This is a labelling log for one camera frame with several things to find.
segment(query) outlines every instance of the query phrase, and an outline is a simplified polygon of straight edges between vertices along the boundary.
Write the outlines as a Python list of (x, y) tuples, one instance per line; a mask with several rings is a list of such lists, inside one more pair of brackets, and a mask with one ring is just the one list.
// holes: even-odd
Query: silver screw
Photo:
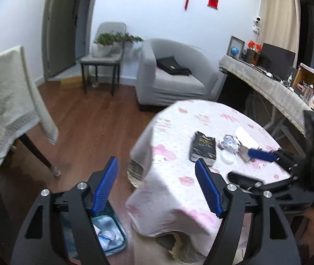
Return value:
[(270, 191), (264, 191), (263, 195), (266, 197), (266, 198), (270, 198), (272, 196), (272, 193)]
[(234, 184), (230, 183), (229, 185), (227, 185), (227, 189), (229, 191), (236, 191), (237, 187)]
[(86, 187), (87, 187), (87, 183), (86, 182), (80, 182), (77, 185), (77, 188), (80, 189), (80, 190), (86, 189)]
[(43, 189), (42, 192), (40, 193), (41, 196), (48, 196), (50, 191), (48, 189)]

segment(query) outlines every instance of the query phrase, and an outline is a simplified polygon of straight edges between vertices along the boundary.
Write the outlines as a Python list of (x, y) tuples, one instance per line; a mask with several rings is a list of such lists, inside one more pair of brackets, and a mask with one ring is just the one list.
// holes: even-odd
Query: picture frame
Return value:
[[(241, 40), (235, 36), (231, 36), (230, 43), (228, 44), (227, 56), (233, 57), (235, 59), (240, 59), (242, 52), (244, 50), (244, 46), (245, 46), (245, 41), (243, 41), (243, 40)], [(236, 47), (239, 50), (239, 52), (236, 56), (233, 56), (231, 54), (231, 49), (233, 47)]]

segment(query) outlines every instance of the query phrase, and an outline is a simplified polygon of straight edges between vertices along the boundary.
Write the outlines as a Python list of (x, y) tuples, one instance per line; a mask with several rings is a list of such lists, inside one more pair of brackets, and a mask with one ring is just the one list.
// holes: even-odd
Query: green leaves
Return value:
[(143, 39), (130, 35), (129, 33), (102, 33), (94, 40), (95, 44), (101, 44), (103, 46), (112, 45), (114, 42), (134, 44), (143, 42)]

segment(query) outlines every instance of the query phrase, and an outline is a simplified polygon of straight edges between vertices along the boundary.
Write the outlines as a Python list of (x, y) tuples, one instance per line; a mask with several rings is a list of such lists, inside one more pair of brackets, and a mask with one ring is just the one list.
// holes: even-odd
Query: wooden floor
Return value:
[[(59, 140), (55, 146), (49, 144), (39, 126), (27, 134), (47, 159), (62, 171), (62, 176), (54, 178), (18, 143), (18, 151), (0, 170), (0, 189), (15, 228), (14, 235), (43, 188), (53, 192), (69, 190), (78, 182), (87, 180), (94, 171), (102, 170), (109, 157), (115, 156), (119, 161), (119, 174), (109, 201), (126, 230), (129, 244), (108, 259), (112, 265), (133, 265), (133, 234), (124, 206), (133, 187), (127, 180), (126, 169), (130, 149), (155, 113), (138, 110), (133, 86), (120, 85), (112, 97), (110, 86), (105, 84), (97, 89), (90, 88), (84, 95), (81, 88), (61, 91), (58, 82), (46, 82), (40, 87), (40, 93), (59, 128)], [(2, 243), (0, 255), (8, 262), (13, 242), (6, 240)]]

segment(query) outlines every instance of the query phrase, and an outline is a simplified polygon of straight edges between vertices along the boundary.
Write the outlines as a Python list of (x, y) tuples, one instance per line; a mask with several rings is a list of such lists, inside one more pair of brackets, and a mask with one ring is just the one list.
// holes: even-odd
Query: crumpled aluminum foil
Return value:
[(238, 139), (234, 135), (226, 134), (223, 140), (221, 140), (220, 146), (223, 149), (228, 149), (229, 151), (236, 153), (239, 148)]

